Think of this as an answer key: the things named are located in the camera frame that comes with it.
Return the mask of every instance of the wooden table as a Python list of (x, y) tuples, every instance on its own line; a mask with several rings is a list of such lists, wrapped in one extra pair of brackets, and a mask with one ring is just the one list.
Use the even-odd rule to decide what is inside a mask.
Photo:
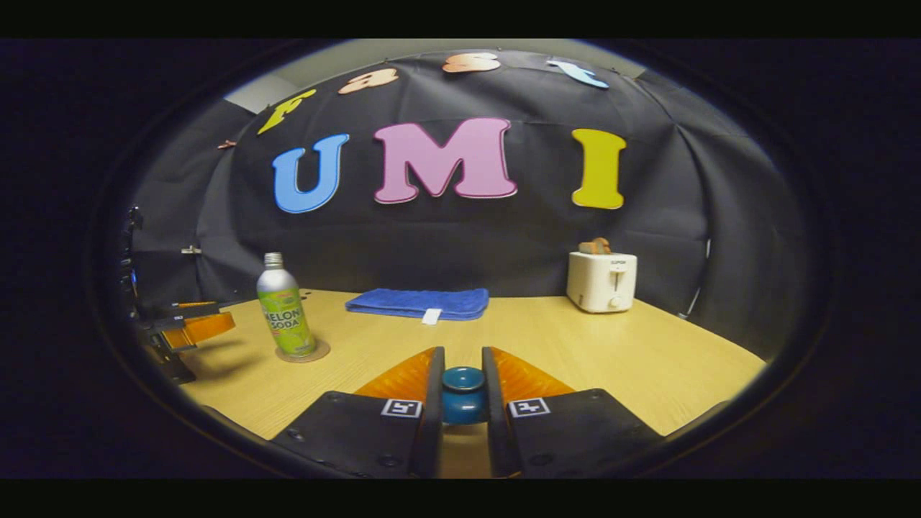
[[(197, 376), (181, 388), (244, 428), (272, 439), (321, 394), (352, 393), (429, 347), (446, 368), (480, 368), (483, 347), (528, 361), (575, 390), (603, 388), (666, 435), (734, 397), (764, 362), (728, 340), (636, 300), (623, 313), (581, 311), (566, 297), (493, 298), (469, 322), (345, 310), (357, 293), (302, 289), (310, 329), (332, 350), (291, 363), (275, 355), (257, 300), (224, 308), (236, 327), (181, 353)], [(443, 477), (489, 477), (485, 425), (446, 427)]]

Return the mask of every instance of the letter m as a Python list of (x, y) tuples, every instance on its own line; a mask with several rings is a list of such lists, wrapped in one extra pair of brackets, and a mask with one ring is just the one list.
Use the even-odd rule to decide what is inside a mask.
[(412, 166), (416, 178), (434, 197), (448, 189), (458, 164), (463, 178), (454, 191), (465, 198), (505, 198), (518, 191), (508, 179), (502, 139), (511, 123), (505, 119), (468, 119), (440, 147), (418, 124), (395, 124), (374, 134), (384, 143), (384, 184), (374, 194), (382, 204), (408, 202), (419, 194), (409, 183)]

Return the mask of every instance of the cork coaster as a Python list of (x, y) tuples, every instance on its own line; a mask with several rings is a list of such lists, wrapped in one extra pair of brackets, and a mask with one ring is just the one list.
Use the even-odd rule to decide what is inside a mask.
[(290, 363), (308, 363), (323, 358), (328, 354), (330, 354), (330, 345), (319, 339), (317, 340), (317, 348), (307, 356), (288, 356), (282, 349), (278, 347), (275, 348), (275, 355)]

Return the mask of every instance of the blue towel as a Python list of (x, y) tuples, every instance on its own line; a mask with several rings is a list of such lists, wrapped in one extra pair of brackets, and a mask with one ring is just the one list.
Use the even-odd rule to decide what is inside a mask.
[(441, 310), (444, 320), (474, 320), (483, 316), (489, 303), (484, 288), (467, 291), (403, 291), (372, 289), (345, 303), (350, 312), (422, 318), (429, 308)]

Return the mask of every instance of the white toaster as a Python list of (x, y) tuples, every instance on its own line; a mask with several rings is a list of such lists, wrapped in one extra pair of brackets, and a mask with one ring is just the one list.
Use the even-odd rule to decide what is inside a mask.
[(587, 312), (625, 312), (633, 307), (636, 256), (626, 253), (569, 254), (566, 295)]

